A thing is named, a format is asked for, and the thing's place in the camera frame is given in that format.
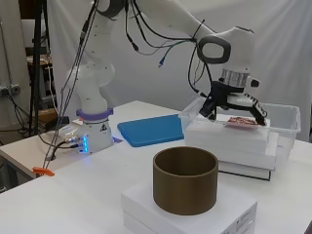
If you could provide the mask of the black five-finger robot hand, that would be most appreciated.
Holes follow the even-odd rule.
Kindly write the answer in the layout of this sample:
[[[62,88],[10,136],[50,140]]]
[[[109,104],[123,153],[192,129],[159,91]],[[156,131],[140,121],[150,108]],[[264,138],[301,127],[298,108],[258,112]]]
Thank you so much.
[[[199,113],[210,120],[215,120],[218,106],[225,110],[249,111],[258,125],[266,125],[267,111],[261,107],[255,97],[245,94],[243,88],[231,87],[220,81],[212,81],[211,91]]]

